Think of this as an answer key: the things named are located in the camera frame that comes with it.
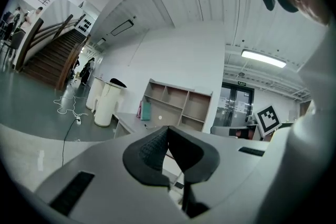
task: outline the shelving unit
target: shelving unit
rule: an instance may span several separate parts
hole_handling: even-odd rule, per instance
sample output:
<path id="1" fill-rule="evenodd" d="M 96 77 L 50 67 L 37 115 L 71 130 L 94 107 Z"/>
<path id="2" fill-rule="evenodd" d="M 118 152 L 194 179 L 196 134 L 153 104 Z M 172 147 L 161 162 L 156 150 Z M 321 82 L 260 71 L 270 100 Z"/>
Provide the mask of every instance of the shelving unit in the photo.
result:
<path id="1" fill-rule="evenodd" d="M 211 95 L 197 93 L 150 79 L 143 101 L 151 103 L 151 123 L 174 125 L 202 131 Z"/>

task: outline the stair railing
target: stair railing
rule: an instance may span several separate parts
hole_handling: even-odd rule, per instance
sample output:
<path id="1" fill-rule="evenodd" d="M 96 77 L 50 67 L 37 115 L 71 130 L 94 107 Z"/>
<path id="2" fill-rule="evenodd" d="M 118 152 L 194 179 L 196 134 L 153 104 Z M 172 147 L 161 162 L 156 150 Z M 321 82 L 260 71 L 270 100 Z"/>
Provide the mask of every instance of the stair railing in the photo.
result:
<path id="1" fill-rule="evenodd" d="M 88 42 L 90 38 L 90 35 L 88 35 L 82 43 L 76 43 L 74 47 L 72 48 L 68 59 L 66 60 L 62 72 L 58 78 L 58 82 L 56 84 L 56 90 L 62 90 L 65 84 L 65 81 L 69 75 L 69 71 L 73 68 L 73 66 L 76 63 L 77 57 L 80 54 L 80 51 L 82 50 L 82 47 Z"/>
<path id="2" fill-rule="evenodd" d="M 33 48 L 35 45 L 40 43 L 41 41 L 45 40 L 47 37 L 50 37 L 51 35 L 54 35 L 52 40 L 59 37 L 61 32 L 71 26 L 76 27 L 77 24 L 85 17 L 85 14 L 83 14 L 78 19 L 73 19 L 73 15 L 70 14 L 70 16 L 61 23 L 57 23 L 54 25 L 47 26 L 45 28 L 41 28 L 44 21 L 41 18 L 38 18 L 36 23 L 33 25 L 32 29 L 30 30 L 27 38 L 25 39 L 22 49 L 19 52 L 19 56 L 16 61 L 15 70 L 21 71 L 24 65 L 24 61 L 27 55 L 27 52 Z"/>

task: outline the white ceiling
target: white ceiling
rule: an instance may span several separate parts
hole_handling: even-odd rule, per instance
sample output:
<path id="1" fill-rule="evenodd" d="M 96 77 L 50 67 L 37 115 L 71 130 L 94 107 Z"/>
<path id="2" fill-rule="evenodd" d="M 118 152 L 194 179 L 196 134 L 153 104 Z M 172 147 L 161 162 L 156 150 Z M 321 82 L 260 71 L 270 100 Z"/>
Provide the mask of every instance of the white ceiling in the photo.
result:
<path id="1" fill-rule="evenodd" d="M 113 37 L 110 32 L 128 19 L 134 26 Z M 224 78 L 246 81 L 297 100 L 309 98 L 296 71 L 313 53 L 325 29 L 279 5 L 270 12 L 262 0 L 110 0 L 92 29 L 92 41 L 104 37 L 106 45 L 113 45 L 149 29 L 207 20 L 224 22 Z M 287 65 L 280 69 L 247 61 L 240 56 L 244 48 L 283 59 Z"/>

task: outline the gray floor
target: gray floor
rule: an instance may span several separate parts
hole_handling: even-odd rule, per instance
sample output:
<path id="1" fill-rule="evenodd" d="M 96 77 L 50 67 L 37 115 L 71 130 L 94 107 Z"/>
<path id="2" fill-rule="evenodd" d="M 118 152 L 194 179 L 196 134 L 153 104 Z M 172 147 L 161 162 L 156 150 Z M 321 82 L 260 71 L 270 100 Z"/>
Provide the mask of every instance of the gray floor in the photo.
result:
<path id="1" fill-rule="evenodd" d="M 57 113 L 60 106 L 54 104 L 53 100 L 62 95 L 72 97 L 73 94 L 87 97 L 89 88 L 68 85 L 65 92 L 56 91 L 23 73 L 15 73 L 6 65 L 2 66 L 2 62 L 0 65 L 0 123 L 31 135 L 63 140 L 75 117 L 71 111 L 66 115 Z M 117 123 L 112 121 L 109 127 L 95 125 L 93 115 L 85 103 L 85 99 L 76 100 L 75 112 L 89 115 L 81 116 L 81 125 L 72 125 L 66 140 L 91 142 L 113 138 Z M 64 111 L 73 109 L 73 104 L 73 99 L 62 101 Z"/>

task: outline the black chair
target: black chair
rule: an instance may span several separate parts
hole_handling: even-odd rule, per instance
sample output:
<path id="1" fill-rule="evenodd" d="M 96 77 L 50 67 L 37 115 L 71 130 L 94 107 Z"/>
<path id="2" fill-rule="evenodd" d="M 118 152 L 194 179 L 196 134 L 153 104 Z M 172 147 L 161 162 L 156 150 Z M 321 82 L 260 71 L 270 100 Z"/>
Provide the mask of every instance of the black chair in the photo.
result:
<path id="1" fill-rule="evenodd" d="M 12 41 L 4 40 L 4 44 L 2 45 L 2 48 L 0 50 L 0 55 L 5 45 L 8 47 L 8 49 L 6 51 L 4 62 L 2 65 L 5 64 L 9 49 L 11 49 L 13 54 L 16 53 L 16 50 L 20 47 L 21 41 L 24 38 L 25 34 L 26 32 L 24 32 L 23 30 L 20 30 L 19 32 L 16 32 L 13 34 Z"/>

